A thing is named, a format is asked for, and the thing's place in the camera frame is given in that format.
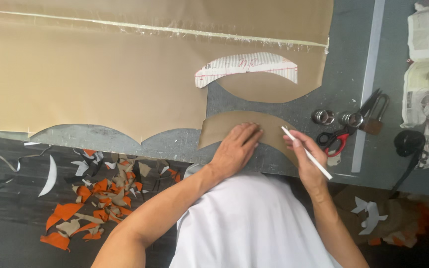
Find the left hand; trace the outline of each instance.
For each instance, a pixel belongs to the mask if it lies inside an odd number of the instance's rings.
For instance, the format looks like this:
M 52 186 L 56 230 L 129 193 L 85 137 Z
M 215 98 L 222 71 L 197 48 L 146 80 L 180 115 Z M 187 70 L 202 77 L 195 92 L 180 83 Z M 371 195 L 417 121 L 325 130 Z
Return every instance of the left hand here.
M 220 179 L 226 179 L 243 169 L 253 156 L 263 130 L 255 123 L 236 125 L 219 145 L 207 165 Z

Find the table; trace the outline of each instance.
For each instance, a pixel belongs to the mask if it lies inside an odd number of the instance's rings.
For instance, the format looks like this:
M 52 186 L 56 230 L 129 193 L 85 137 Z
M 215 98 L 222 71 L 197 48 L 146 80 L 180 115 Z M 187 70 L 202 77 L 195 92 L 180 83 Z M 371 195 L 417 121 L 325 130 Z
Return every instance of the table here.
M 366 136 L 360 173 L 351 172 L 356 142 L 355 137 L 351 137 L 341 154 L 341 162 L 328 168 L 334 176 L 333 182 L 391 189 L 408 165 L 409 159 L 396 155 L 393 138 L 402 130 L 399 125 L 402 123 L 403 75 L 408 68 L 407 17 L 414 13 L 415 2 L 389 0 L 385 3 L 373 88 L 381 87 L 390 96 L 390 106 L 380 135 Z M 310 115 L 315 109 L 336 113 L 359 109 L 374 3 L 375 0 L 335 0 L 329 54 L 320 88 L 290 102 L 260 103 L 237 98 L 213 82 L 208 88 L 206 116 L 232 110 L 269 113 L 311 137 L 340 129 L 336 122 L 330 126 L 316 125 Z M 200 130 L 175 129 L 157 134 L 140 145 L 123 133 L 103 126 L 58 125 L 39 132 L 31 141 L 205 164 L 219 143 L 197 150 L 199 134 Z M 28 140 L 26 133 L 0 132 L 0 137 Z M 282 153 L 265 144 L 259 145 L 246 169 L 298 175 Z M 399 190 L 429 195 L 429 169 L 414 171 Z

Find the white t-shirt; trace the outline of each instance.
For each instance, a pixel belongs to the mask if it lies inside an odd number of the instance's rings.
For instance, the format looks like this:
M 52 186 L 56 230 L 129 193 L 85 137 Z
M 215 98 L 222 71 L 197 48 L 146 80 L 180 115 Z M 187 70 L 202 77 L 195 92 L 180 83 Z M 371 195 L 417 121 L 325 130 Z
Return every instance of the white t-shirt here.
M 261 173 L 224 180 L 177 222 L 171 268 L 338 268 L 286 181 Z

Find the hand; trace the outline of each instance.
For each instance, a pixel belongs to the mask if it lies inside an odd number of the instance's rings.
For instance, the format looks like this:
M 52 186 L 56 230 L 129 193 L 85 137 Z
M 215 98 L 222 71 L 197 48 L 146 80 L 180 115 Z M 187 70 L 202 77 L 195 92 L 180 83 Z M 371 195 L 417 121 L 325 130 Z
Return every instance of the hand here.
M 327 182 L 324 174 L 307 158 L 306 148 L 312 156 L 325 168 L 327 166 L 327 155 L 317 146 L 314 140 L 299 131 L 290 130 L 292 136 L 296 138 L 293 142 L 287 135 L 284 141 L 289 150 L 294 151 L 299 161 L 299 177 L 311 198 L 322 198 L 328 193 Z
M 221 142 L 207 166 L 221 180 L 238 173 L 253 156 L 262 134 L 263 130 L 259 130 L 258 124 L 236 125 Z

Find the white pencil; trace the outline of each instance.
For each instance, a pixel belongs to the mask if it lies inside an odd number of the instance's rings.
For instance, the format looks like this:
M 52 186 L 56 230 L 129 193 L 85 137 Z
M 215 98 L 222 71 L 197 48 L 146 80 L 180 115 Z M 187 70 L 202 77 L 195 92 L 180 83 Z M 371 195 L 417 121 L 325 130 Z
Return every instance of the white pencil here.
M 281 128 L 282 128 L 282 130 L 286 133 L 286 135 L 292 140 L 292 141 L 294 141 L 295 140 L 295 137 L 294 136 L 292 136 L 292 134 L 290 134 L 289 133 L 289 131 L 285 128 L 285 127 L 283 127 L 283 126 L 281 126 Z M 329 174 L 326 170 L 325 170 L 325 168 L 321 165 L 321 164 L 319 164 L 319 162 L 317 162 L 317 160 L 310 154 L 310 152 L 307 150 L 307 149 L 305 149 L 304 148 L 304 150 L 306 150 L 306 154 L 307 154 L 307 157 L 310 159 L 310 161 L 312 161 L 313 163 L 314 163 L 314 165 L 316 165 L 317 166 L 317 168 L 320 170 L 320 171 L 322 171 L 322 173 L 324 173 L 324 175 L 330 180 L 330 179 L 332 179 L 332 175 L 331 174 Z

